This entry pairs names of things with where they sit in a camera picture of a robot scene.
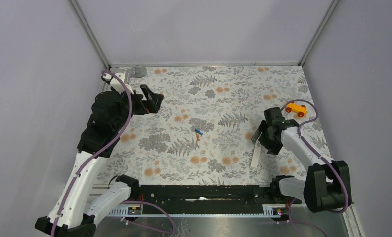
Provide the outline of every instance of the purple cable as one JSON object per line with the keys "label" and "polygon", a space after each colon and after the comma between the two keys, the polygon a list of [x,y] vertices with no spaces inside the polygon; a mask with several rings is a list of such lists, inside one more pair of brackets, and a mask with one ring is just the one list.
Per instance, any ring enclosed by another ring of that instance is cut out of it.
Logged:
{"label": "purple cable", "polygon": [[168,213],[166,211],[164,211],[162,208],[158,207],[157,205],[154,205],[152,203],[145,202],[145,201],[123,201],[122,204],[144,204],[144,205],[149,205],[151,207],[154,207],[154,208],[158,209],[159,211],[161,211],[168,218],[168,220],[171,222],[171,225],[173,226],[173,229],[170,230],[170,231],[164,231],[164,230],[161,230],[161,229],[154,228],[152,226],[148,226],[148,225],[144,225],[144,224],[140,224],[140,223],[135,223],[135,222],[132,222],[132,221],[126,221],[127,224],[130,223],[130,224],[133,224],[133,225],[145,227],[145,228],[148,228],[148,229],[151,229],[151,230],[154,230],[154,231],[158,231],[158,232],[161,232],[161,233],[165,233],[165,234],[172,234],[172,233],[175,232],[176,226],[175,226],[175,223],[174,223],[173,219],[171,218],[170,215],[168,215]]}
{"label": "purple cable", "polygon": [[321,231],[321,233],[324,234],[325,237],[327,237],[327,234],[324,232],[324,230],[321,229],[319,226],[313,224],[313,223],[306,222],[306,221],[294,221],[294,220],[292,220],[292,205],[293,205],[293,203],[294,203],[296,200],[297,200],[297,199],[294,198],[294,199],[290,202],[290,204],[289,204],[289,222],[290,222],[290,224],[292,224],[293,229],[295,229],[295,231],[296,231],[300,236],[304,236],[304,235],[302,235],[301,232],[295,227],[294,223],[304,224],[304,225],[308,225],[308,226],[312,226],[312,227],[317,228],[319,231]]}
{"label": "purple cable", "polygon": [[[79,175],[88,163],[90,163],[94,158],[96,158],[99,154],[101,154],[103,151],[105,151],[107,148],[109,148],[114,142],[116,142],[117,139],[119,139],[119,137],[125,131],[126,127],[128,126],[128,124],[130,122],[130,119],[131,119],[131,114],[132,114],[132,110],[133,110],[132,109],[132,101],[131,101],[131,96],[130,96],[130,93],[129,93],[126,85],[118,76],[116,76],[116,74],[112,73],[109,70],[103,70],[101,73],[102,74],[107,73],[107,74],[111,75],[112,77],[114,77],[120,83],[120,85],[122,85],[123,89],[125,90],[125,94],[128,97],[128,101],[129,101],[128,118],[126,119],[125,125],[123,125],[122,129],[120,129],[119,133],[113,138],[113,140],[111,140],[109,143],[107,143],[107,145],[105,145],[103,148],[98,150],[96,153],[94,153],[94,155],[92,155],[90,158],[88,158],[81,166],[79,166],[77,172],[75,172],[76,175]],[[62,210],[65,205],[66,199],[68,198],[68,195],[71,192],[71,189],[72,189],[76,179],[77,179],[77,176],[73,177],[71,180],[71,183],[69,183],[69,186],[66,189],[65,195],[63,196],[62,202],[60,203],[59,209],[57,211],[58,216],[60,216],[62,214]],[[56,219],[54,220],[52,229],[50,231],[50,237],[54,237],[54,233],[56,231],[56,226],[57,226],[58,221],[59,221],[59,217],[56,217]]]}
{"label": "purple cable", "polygon": [[[325,231],[320,228],[319,226],[317,226],[316,224],[313,224],[311,222],[306,222],[306,221],[294,221],[292,220],[292,204],[296,201],[297,199],[294,198],[290,204],[289,204],[289,223],[293,226],[293,229],[295,229],[295,231],[300,235],[300,236],[304,236],[301,234],[301,232],[295,227],[294,224],[303,224],[303,225],[307,225],[307,226],[312,226],[315,227],[317,230],[319,230],[325,237],[327,237],[327,233],[325,233]],[[287,224],[288,222],[279,222],[279,224]],[[268,224],[268,225],[272,225],[272,224],[277,224],[276,222],[263,222],[261,224]]]}
{"label": "purple cable", "polygon": [[326,158],[324,158],[324,156],[322,156],[322,154],[320,154],[319,153],[319,151],[317,151],[303,136],[302,136],[302,134],[301,134],[301,127],[303,126],[303,125],[305,125],[305,124],[307,124],[307,123],[310,123],[310,122],[314,122],[315,120],[317,120],[318,119],[318,110],[317,110],[317,108],[311,103],[311,102],[309,102],[309,101],[307,101],[307,100],[304,100],[304,99],[295,99],[295,100],[291,100],[291,101],[289,101],[288,103],[286,103],[282,108],[281,108],[281,110],[284,110],[284,108],[286,107],[286,105],[288,105],[289,103],[292,103],[292,102],[295,102],[295,101],[302,101],[302,102],[306,102],[306,103],[308,103],[308,104],[310,104],[311,106],[312,106],[312,108],[315,110],[315,117],[313,118],[313,119],[311,119],[311,120],[308,120],[308,121],[305,121],[305,122],[303,122],[303,123],[301,123],[300,125],[299,125],[299,127],[298,127],[298,135],[299,135],[299,137],[300,137],[300,139],[305,143],[305,145],[309,148],[309,149],[311,149],[311,151],[312,152],[314,152],[324,163],[326,163],[327,165],[328,165],[328,167],[330,168],[330,170],[334,173],[334,176],[336,177],[336,179],[337,179],[337,181],[340,183],[340,186],[341,186],[341,190],[342,190],[342,193],[343,193],[343,195],[344,195],[344,206],[343,206],[343,208],[341,209],[341,210],[338,210],[338,211],[335,211],[335,210],[330,210],[330,212],[333,212],[333,213],[343,213],[343,212],[345,212],[346,210],[347,210],[347,208],[348,208],[348,195],[347,195],[347,189],[346,189],[346,186],[344,185],[344,183],[343,183],[343,181],[341,180],[341,178],[340,178],[340,176],[339,176],[339,174],[337,173],[337,171],[334,169],[334,167],[331,165],[331,163],[326,159]]}

